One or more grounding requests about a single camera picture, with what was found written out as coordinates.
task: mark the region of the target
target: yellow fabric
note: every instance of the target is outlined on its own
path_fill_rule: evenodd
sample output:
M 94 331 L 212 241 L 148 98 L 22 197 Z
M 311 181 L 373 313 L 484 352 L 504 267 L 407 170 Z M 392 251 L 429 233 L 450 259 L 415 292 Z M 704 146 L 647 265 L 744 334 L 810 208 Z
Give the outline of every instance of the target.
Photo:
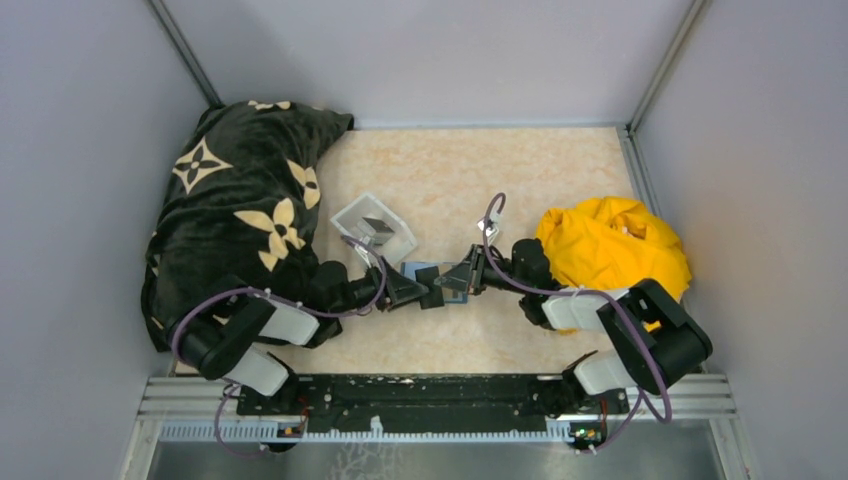
M 653 278 L 679 301 L 692 279 L 680 238 L 637 200 L 593 198 L 552 208 L 536 237 L 564 285 L 608 290 Z

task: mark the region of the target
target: white wall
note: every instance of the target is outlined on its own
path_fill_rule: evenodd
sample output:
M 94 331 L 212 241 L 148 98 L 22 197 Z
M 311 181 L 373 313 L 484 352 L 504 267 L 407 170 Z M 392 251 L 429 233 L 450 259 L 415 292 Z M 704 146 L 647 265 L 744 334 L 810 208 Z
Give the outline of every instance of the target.
M 204 102 L 140 0 L 2 2 L 0 65 L 2 477 L 113 478 L 167 361 L 142 255 Z
M 765 479 L 848 475 L 846 25 L 715 1 L 639 134 Z
M 225 102 L 374 128 L 625 122 L 690 1 L 166 3 Z

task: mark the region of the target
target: purple cable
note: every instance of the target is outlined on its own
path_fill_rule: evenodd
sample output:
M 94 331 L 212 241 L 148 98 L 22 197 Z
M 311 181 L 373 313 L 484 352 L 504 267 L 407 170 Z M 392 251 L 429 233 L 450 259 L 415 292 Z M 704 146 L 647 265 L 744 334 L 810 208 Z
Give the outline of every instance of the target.
M 288 305 L 289 307 L 296 308 L 298 310 L 302 310 L 302 311 L 304 311 L 304 312 L 306 312 L 306 313 L 308 313 L 312 316 L 315 316 L 315 317 L 345 318 L 345 317 L 352 317 L 354 315 L 363 315 L 365 313 L 370 312 L 371 309 L 374 307 L 374 305 L 377 303 L 377 301 L 380 300 L 380 296 L 383 294 L 383 289 L 386 288 L 386 277 L 388 275 L 387 270 L 386 270 L 386 264 L 383 263 L 382 257 L 380 257 L 380 255 L 377 252 L 375 252 L 373 248 L 369 247 L 368 245 L 365 245 L 364 243 L 360 242 L 359 240 L 357 240 L 353 237 L 349 237 L 347 235 L 342 235 L 342 240 L 344 240 L 348 245 L 358 245 L 358 246 L 364 248 L 365 251 L 368 252 L 368 254 L 370 254 L 371 256 L 373 256 L 377 260 L 377 268 L 380 269 L 380 274 L 381 274 L 380 275 L 380 288 L 377 289 L 377 294 L 374 295 L 374 298 L 372 298 L 371 301 L 369 301 L 364 307 L 362 307 L 358 310 L 354 310 L 352 312 L 342 312 L 342 313 L 319 312 L 319 311 L 313 310 L 309 307 L 304 307 L 303 305 L 301 305 L 299 303 L 292 302 L 291 300 L 280 297 L 279 295 L 274 295 L 273 293 L 268 293 L 268 292 L 266 292 L 264 290 L 260 290 L 258 288 L 254 288 L 254 287 L 234 288 L 232 290 L 227 290 L 226 292 L 221 292 L 219 294 L 213 295 L 213 296 L 207 298 L 206 300 L 204 300 L 203 302 L 201 302 L 198 306 L 191 309 L 191 311 L 188 312 L 186 314 L 186 316 L 183 317 L 182 320 L 180 320 L 180 323 L 177 324 L 177 328 L 174 330 L 174 336 L 171 338 L 171 351 L 174 352 L 174 355 L 177 357 L 177 359 L 179 361 L 185 363 L 185 359 L 180 354 L 180 348 L 179 347 L 180 347 L 180 342 L 183 339 L 183 335 L 185 334 L 186 328 L 188 328 L 188 324 L 191 323 L 192 320 L 194 320 L 194 317 L 199 315 L 201 312 L 203 312 L 207 308 L 211 307 L 212 305 L 215 305 L 216 303 L 220 302 L 221 300 L 228 299 L 228 298 L 230 298 L 234 295 L 249 295 L 249 294 L 257 295 L 257 296 L 260 296 L 260 297 L 268 298 L 270 300 L 274 300 L 275 302 L 282 303 L 284 305 Z
M 259 458 L 259 457 L 265 455 L 266 450 L 262 449 L 262 450 L 259 450 L 258 452 L 254 452 L 254 453 L 242 453 L 242 452 L 239 452 L 239 451 L 236 451 L 236 450 L 233 450 L 232 448 L 230 448 L 229 445 L 224 443 L 224 439 L 221 436 L 221 415 L 224 413 L 224 405 L 227 404 L 228 400 L 235 398 L 235 391 L 239 387 L 240 387 L 240 385 L 235 384 L 235 383 L 232 383 L 232 384 L 224 387 L 224 398 L 221 399 L 221 403 L 218 404 L 218 410 L 215 411 L 215 423 L 214 423 L 215 440 L 217 440 L 217 442 L 222 447 L 224 447 L 224 450 L 226 450 L 227 453 L 229 453 L 230 455 L 233 455 L 233 456 L 239 457 L 239 458 L 245 458 L 245 459 Z
M 506 205 L 506 194 L 500 192 L 494 197 L 492 197 L 492 200 L 489 202 L 489 206 L 486 208 L 486 216 L 483 217 L 486 226 L 488 226 L 489 222 L 491 221 L 490 219 L 492 217 L 492 210 L 494 210 L 495 204 L 498 203 L 499 200 L 500 205 L 498 207 L 498 212 L 500 213 L 501 211 L 503 211 L 504 206 Z M 640 406 L 642 401 L 645 402 L 645 404 L 648 406 L 648 409 L 660 423 L 671 422 L 671 399 L 669 399 L 668 397 L 668 389 L 666 388 L 665 382 L 663 382 L 659 366 L 657 365 L 657 362 L 654 361 L 653 357 L 651 357 L 651 352 L 648 350 L 648 346 L 645 345 L 645 342 L 639 336 L 639 332 L 638 330 L 636 330 L 636 327 L 633 326 L 631 322 L 627 321 L 627 313 L 624 311 L 618 301 L 616 301 L 616 299 L 614 299 L 612 296 L 602 290 L 579 290 L 577 292 L 562 292 L 557 290 L 543 290 L 540 288 L 534 288 L 515 281 L 514 279 L 510 278 L 506 273 L 504 273 L 503 270 L 501 270 L 498 264 L 495 262 L 495 259 L 492 256 L 492 251 L 489 248 L 489 239 L 486 238 L 485 228 L 483 229 L 483 252 L 486 254 L 486 259 L 489 261 L 489 264 L 492 266 L 495 272 L 497 272 L 498 276 L 500 276 L 505 282 L 519 290 L 523 290 L 528 293 L 534 293 L 536 295 L 549 295 L 559 297 L 570 297 L 574 295 L 595 295 L 602 297 L 604 300 L 609 302 L 613 310 L 615 310 L 615 313 L 622 320 L 621 323 L 624 324 L 624 327 L 627 329 L 628 333 L 633 338 L 633 341 L 636 344 L 636 348 L 639 350 L 639 353 L 642 355 L 642 358 L 645 359 L 645 363 L 647 363 L 648 365 L 648 370 L 651 371 L 651 377 L 653 377 L 654 382 L 657 384 L 657 387 L 660 390 L 660 397 L 662 397 L 663 407 L 665 409 L 665 416 L 660 416 L 659 411 L 657 411 L 656 407 L 654 407 L 654 405 L 648 399 L 648 396 L 645 394 L 645 391 L 639 388 L 639 396 L 636 400 L 636 404 L 634 404 L 633 408 L 630 410 L 630 413 L 627 415 L 627 417 L 624 419 L 624 421 L 621 423 L 615 433 L 613 433 L 607 439 L 607 441 L 604 442 L 600 447 L 596 448 L 595 451 L 601 450 L 612 440 L 618 438 L 621 431 L 624 430 L 624 427 L 626 427 L 633 419 L 633 416 L 636 414 L 638 406 Z M 584 450 L 583 452 L 591 453 L 592 451 Z

